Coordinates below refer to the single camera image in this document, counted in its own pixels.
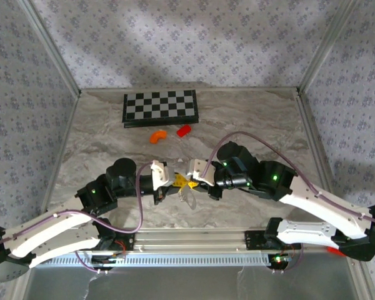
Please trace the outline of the small circuit board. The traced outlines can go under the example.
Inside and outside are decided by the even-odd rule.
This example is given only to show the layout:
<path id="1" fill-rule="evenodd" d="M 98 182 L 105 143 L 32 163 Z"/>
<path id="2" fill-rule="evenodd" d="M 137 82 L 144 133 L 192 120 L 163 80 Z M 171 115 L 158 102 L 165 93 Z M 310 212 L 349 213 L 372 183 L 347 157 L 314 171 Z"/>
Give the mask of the small circuit board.
<path id="1" fill-rule="evenodd" d="M 273 264 L 289 264 L 292 259 L 289 254 L 275 254 L 271 255 L 269 258 L 270 262 Z"/>
<path id="2" fill-rule="evenodd" d="M 124 261 L 126 258 L 125 255 L 98 255 L 98 256 L 93 256 L 91 258 L 91 264 L 93 265 L 105 265 L 105 264 L 116 264 L 120 263 L 121 261 Z"/>

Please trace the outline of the thin aluminium side rail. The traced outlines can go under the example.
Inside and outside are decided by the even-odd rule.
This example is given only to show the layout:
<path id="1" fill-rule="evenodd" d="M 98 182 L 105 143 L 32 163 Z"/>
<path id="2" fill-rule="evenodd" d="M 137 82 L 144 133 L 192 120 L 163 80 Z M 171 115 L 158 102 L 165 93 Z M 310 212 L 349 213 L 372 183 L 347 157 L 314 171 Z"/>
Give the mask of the thin aluminium side rail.
<path id="1" fill-rule="evenodd" d="M 48 205 L 49 205 L 51 197 L 53 195 L 53 191 L 54 191 L 54 188 L 55 188 L 55 185 L 56 185 L 59 170 L 61 168 L 61 164 L 62 164 L 62 161 L 63 161 L 63 157 L 64 157 L 64 153 L 65 153 L 65 149 L 66 149 L 66 144 L 68 142 L 69 133 L 70 133 L 71 126 L 72 126 L 72 123 L 73 123 L 73 118 L 74 118 L 74 115 L 75 115 L 76 108 L 78 106 L 78 102 L 79 102 L 80 97 L 81 97 L 81 93 L 79 93 L 75 97 L 74 103 L 73 103 L 72 108 L 71 108 L 71 112 L 69 113 L 69 117 L 68 117 L 68 120 L 67 120 L 67 123 L 66 123 L 65 131 L 64 131 L 64 134 L 63 134 L 62 139 L 61 139 L 61 145 L 59 147 L 59 151 L 57 152 L 56 161 L 55 161 L 55 164 L 54 164 L 54 167 L 53 167 L 53 172 L 52 172 L 51 177 L 49 179 L 49 182 L 48 182 L 48 185 L 47 185 L 47 191 L 44 195 L 42 206 L 40 208 L 41 214 L 43 214 L 47 211 Z"/>

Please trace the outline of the aluminium frame post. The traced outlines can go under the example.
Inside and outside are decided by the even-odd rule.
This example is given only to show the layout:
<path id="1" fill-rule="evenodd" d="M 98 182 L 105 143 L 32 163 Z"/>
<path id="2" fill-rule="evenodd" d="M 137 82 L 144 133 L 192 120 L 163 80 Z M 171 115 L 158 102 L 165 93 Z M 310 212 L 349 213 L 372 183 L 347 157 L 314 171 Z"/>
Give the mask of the aluminium frame post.
<path id="1" fill-rule="evenodd" d="M 351 14 L 360 2 L 361 0 L 341 0 L 339 2 L 337 11 L 331 19 L 331 22 L 329 23 L 329 26 L 327 27 L 324 36 L 322 37 L 321 42 L 297 87 L 297 92 L 300 96 L 304 94 L 313 83 Z"/>
<path id="2" fill-rule="evenodd" d="M 71 71 L 67 67 L 61 53 L 56 46 L 54 39 L 51 37 L 48 29 L 46 28 L 43 18 L 39 15 L 35 5 L 31 0 L 16 0 L 24 14 L 28 18 L 32 29 L 36 33 L 48 56 L 53 61 L 56 69 L 60 73 L 63 81 L 65 82 L 68 89 L 72 94 L 78 98 L 81 90 L 79 89 L 76 81 L 71 74 Z"/>

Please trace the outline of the grey metal sheet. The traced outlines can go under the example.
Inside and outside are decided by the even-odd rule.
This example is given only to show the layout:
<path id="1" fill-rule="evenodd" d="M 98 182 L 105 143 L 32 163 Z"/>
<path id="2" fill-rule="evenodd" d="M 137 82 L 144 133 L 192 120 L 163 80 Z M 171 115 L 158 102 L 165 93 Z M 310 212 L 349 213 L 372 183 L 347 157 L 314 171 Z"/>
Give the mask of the grey metal sheet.
<path id="1" fill-rule="evenodd" d="M 362 300 L 346 271 L 305 265 L 284 274 L 265 267 L 132 267 L 95 275 L 41 268 L 17 300 Z"/>

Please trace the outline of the double aluminium side rail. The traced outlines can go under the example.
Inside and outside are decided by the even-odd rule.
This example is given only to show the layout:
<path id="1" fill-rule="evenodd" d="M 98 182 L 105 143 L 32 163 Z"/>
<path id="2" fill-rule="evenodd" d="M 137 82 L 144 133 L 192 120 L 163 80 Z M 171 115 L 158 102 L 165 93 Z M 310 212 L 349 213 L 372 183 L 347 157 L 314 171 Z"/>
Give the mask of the double aluminium side rail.
<path id="1" fill-rule="evenodd" d="M 296 90 L 296 102 L 319 178 L 319 182 L 316 185 L 333 193 L 333 174 L 319 135 L 315 117 L 311 111 L 308 97 L 304 93 L 300 93 L 298 89 Z"/>

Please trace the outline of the long aluminium edge rail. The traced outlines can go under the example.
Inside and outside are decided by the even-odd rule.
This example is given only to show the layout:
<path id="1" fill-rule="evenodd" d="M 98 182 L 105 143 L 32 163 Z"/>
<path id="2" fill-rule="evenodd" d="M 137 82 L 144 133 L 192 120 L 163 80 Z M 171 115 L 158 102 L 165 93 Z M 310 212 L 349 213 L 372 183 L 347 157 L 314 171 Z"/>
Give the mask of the long aluminium edge rail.
<path id="1" fill-rule="evenodd" d="M 81 93 L 144 93 L 149 91 L 266 91 L 270 93 L 296 93 L 296 87 L 216 87 L 216 86 L 193 86 L 193 87 L 130 87 L 130 88 L 86 88 Z"/>

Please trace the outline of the black and white chessboard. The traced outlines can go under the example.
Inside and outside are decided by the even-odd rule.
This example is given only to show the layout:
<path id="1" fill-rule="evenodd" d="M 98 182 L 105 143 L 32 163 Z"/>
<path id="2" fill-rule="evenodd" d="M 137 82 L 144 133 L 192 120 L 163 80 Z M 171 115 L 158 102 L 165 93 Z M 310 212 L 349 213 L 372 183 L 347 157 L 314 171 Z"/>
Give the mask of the black and white chessboard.
<path id="1" fill-rule="evenodd" d="M 129 92 L 124 95 L 122 123 L 125 128 L 198 122 L 195 90 Z"/>

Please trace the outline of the orange curved plastic block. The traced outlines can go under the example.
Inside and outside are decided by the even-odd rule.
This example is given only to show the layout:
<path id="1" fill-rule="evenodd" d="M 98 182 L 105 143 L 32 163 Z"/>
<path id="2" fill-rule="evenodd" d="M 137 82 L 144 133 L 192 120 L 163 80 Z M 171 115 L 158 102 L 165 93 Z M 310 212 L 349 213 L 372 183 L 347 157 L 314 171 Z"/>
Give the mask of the orange curved plastic block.
<path id="1" fill-rule="evenodd" d="M 168 133 L 166 131 L 158 130 L 151 135 L 149 142 L 151 144 L 157 144 L 160 140 L 166 139 L 167 135 Z"/>

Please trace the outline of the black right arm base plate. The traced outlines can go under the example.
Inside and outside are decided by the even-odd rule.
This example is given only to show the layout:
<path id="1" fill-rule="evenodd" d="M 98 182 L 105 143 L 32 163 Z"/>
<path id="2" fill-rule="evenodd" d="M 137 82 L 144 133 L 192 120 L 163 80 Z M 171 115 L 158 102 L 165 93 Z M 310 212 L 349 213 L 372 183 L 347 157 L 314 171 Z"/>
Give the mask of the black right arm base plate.
<path id="1" fill-rule="evenodd" d="M 263 230 L 248 230 L 244 232 L 244 241 L 248 251 L 269 249 L 268 241 Z"/>

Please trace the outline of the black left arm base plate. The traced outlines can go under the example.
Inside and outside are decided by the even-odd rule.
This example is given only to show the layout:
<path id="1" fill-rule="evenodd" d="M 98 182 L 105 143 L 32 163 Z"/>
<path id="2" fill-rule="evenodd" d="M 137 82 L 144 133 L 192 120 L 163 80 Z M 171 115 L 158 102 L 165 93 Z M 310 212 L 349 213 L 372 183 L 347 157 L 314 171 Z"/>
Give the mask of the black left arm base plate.
<path id="1" fill-rule="evenodd" d="M 132 251 L 134 249 L 135 234 L 116 232 L 110 245 L 111 250 Z"/>

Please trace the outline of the aluminium mounting rail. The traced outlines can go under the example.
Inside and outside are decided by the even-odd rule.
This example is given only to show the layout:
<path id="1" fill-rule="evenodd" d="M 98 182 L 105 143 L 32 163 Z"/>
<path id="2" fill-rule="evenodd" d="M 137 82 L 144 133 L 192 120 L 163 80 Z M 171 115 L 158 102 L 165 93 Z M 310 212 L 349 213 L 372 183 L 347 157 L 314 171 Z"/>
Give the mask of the aluminium mounting rail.
<path id="1" fill-rule="evenodd" d="M 275 234 L 266 232 L 269 249 L 248 251 L 241 228 L 209 229 L 144 229 L 135 234 L 132 251 L 111 250 L 113 239 L 99 242 L 94 247 L 84 247 L 79 253 L 94 255 L 114 254 L 231 254 L 231 253 L 294 253 L 298 254 L 306 246 L 324 251 L 327 247 L 340 249 L 354 244 L 354 239 L 345 236 L 339 230 L 323 225 L 319 229 L 288 229 L 279 239 Z"/>

